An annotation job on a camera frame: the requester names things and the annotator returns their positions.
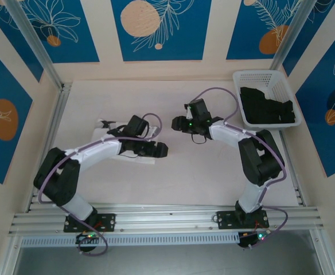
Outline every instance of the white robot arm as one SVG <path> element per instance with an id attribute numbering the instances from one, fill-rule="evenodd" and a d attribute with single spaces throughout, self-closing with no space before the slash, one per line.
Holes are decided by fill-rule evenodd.
<path id="1" fill-rule="evenodd" d="M 267 130 L 241 131 L 225 123 L 220 117 L 212 118 L 203 99 L 185 104 L 185 109 L 186 116 L 173 119 L 174 130 L 202 135 L 206 139 L 218 140 L 239 149 L 247 182 L 243 194 L 236 202 L 235 216 L 243 227 L 254 227 L 255 219 L 259 216 L 263 218 L 261 202 L 264 189 L 282 170 L 272 153 L 285 165 L 271 133 Z M 258 139 L 265 142 L 272 152 L 260 144 Z"/>
<path id="2" fill-rule="evenodd" d="M 44 194 L 53 203 L 77 219 L 91 226 L 95 225 L 98 212 L 76 192 L 79 174 L 102 160 L 128 150 L 139 156 L 166 157 L 168 147 L 165 143 L 156 143 L 139 137 L 147 125 L 145 120 L 133 116 L 122 130 L 112 129 L 98 141 L 65 151 L 59 148 L 51 149 L 35 177 L 34 186 L 40 190 L 45 184 Z M 57 172 L 44 182 L 56 166 L 59 166 Z"/>

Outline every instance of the orange circle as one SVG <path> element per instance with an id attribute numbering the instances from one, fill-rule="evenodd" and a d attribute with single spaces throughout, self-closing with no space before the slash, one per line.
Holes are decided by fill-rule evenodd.
<path id="1" fill-rule="evenodd" d="M 328 125 L 330 126 L 335 125 L 335 110 L 333 109 L 328 110 L 325 119 Z"/>
<path id="2" fill-rule="evenodd" d="M 266 33 L 259 43 L 259 50 L 263 54 L 274 54 L 277 52 L 280 42 L 285 36 L 289 26 L 278 26 L 275 30 L 270 30 Z"/>
<path id="3" fill-rule="evenodd" d="M 46 41 L 50 44 L 50 46 L 53 46 L 53 47 L 58 47 L 60 46 L 60 39 L 56 36 L 48 36 L 46 38 Z"/>
<path id="4" fill-rule="evenodd" d="M 256 0 L 244 0 L 243 2 L 244 2 L 244 5 L 251 6 L 256 2 Z"/>
<path id="5" fill-rule="evenodd" d="M 120 14 L 120 20 L 124 30 L 134 37 L 149 36 L 160 27 L 157 10 L 143 0 L 130 2 Z"/>
<path id="6" fill-rule="evenodd" d="M 14 138 L 17 127 L 18 113 L 16 107 L 11 101 L 0 99 L 0 139 L 9 141 Z"/>

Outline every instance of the blue poster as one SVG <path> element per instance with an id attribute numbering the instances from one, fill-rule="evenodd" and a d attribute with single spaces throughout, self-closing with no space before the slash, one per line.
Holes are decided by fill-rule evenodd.
<path id="1" fill-rule="evenodd" d="M 19 3 L 53 63 L 99 62 L 80 0 L 23 0 Z M 7 28 L 15 30 L 11 19 L 6 22 Z"/>
<path id="2" fill-rule="evenodd" d="M 328 11 L 332 1 L 335 0 L 318 0 L 309 15 L 309 21 L 314 22 L 312 32 L 303 33 L 304 36 L 311 37 L 297 42 L 300 44 L 297 47 L 305 50 L 326 16 L 319 16 L 317 13 Z M 302 0 L 242 0 L 226 59 L 273 58 L 301 2 Z"/>
<path id="3" fill-rule="evenodd" d="M 18 55 L 20 55 L 26 66 L 32 72 L 33 76 L 39 82 L 44 69 L 40 65 L 21 32 L 18 30 L 17 25 L 13 22 L 12 17 L 9 15 L 2 1 L 0 1 L 0 28 L 15 48 Z"/>
<path id="4" fill-rule="evenodd" d="M 111 0 L 124 61 L 202 60 L 211 0 Z"/>
<path id="5" fill-rule="evenodd" d="M 335 41 L 296 94 L 327 176 L 335 174 Z"/>
<path id="6" fill-rule="evenodd" d="M 288 76 L 293 71 L 301 55 L 306 50 L 319 27 L 322 25 L 334 3 L 335 0 L 318 0 L 315 3 L 313 10 L 308 16 L 307 21 L 282 64 Z"/>
<path id="7" fill-rule="evenodd" d="M 31 97 L 0 61 L 0 183 L 6 178 L 31 104 Z"/>

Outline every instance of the black fabric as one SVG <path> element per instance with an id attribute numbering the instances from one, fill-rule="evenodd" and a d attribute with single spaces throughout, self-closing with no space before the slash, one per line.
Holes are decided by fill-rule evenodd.
<path id="1" fill-rule="evenodd" d="M 246 119 L 251 124 L 294 123 L 293 103 L 281 103 L 266 99 L 264 93 L 257 89 L 241 87 L 241 102 Z"/>

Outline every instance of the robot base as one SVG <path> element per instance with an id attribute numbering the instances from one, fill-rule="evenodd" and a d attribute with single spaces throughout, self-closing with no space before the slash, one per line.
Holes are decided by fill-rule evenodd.
<path id="1" fill-rule="evenodd" d="M 96 214 L 95 229 L 99 232 L 114 232 L 115 216 L 115 214 Z M 89 230 L 71 216 L 65 217 L 63 232 L 81 233 L 83 231 Z"/>
<path id="2" fill-rule="evenodd" d="M 269 228 L 267 213 L 258 209 L 253 213 L 238 213 L 235 211 L 218 211 L 217 223 L 219 229 L 254 229 L 258 225 L 261 228 Z"/>

